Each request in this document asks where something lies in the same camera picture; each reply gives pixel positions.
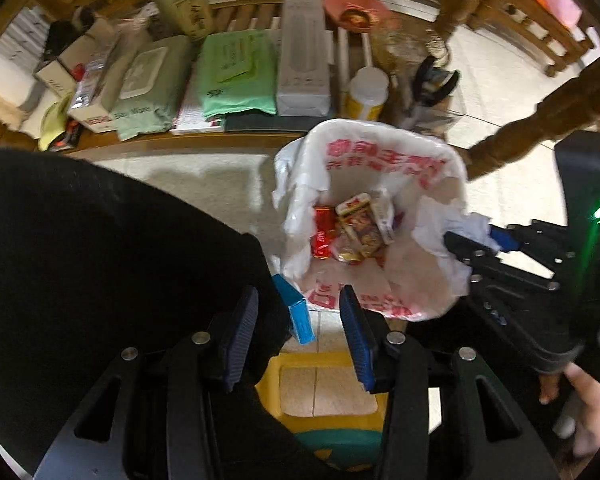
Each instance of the red wrapper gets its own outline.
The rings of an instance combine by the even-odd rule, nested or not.
[[[335,238],[336,215],[331,207],[315,207],[316,234],[311,238],[311,252],[315,258],[329,258],[329,245]]]

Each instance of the person's hand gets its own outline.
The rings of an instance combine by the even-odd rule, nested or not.
[[[576,420],[573,454],[587,456],[600,447],[600,383],[574,363],[565,368],[564,375],[583,402]],[[559,380],[558,375],[540,376],[541,404],[548,404],[558,396]]]

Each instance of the white bottle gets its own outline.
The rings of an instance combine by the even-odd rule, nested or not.
[[[389,95],[389,78],[379,68],[365,66],[349,83],[344,116],[359,121],[377,121]]]

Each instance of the green wet wipes package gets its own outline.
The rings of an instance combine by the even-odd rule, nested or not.
[[[205,120],[253,109],[276,113],[276,53],[266,31],[207,36],[197,70]]]
[[[193,46],[188,36],[155,41],[138,52],[111,111],[120,140],[171,128],[192,58]]]

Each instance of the white bottle cap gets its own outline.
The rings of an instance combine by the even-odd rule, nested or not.
[[[379,68],[365,66],[356,73],[349,84],[349,92],[360,104],[383,104],[389,95],[389,78]]]

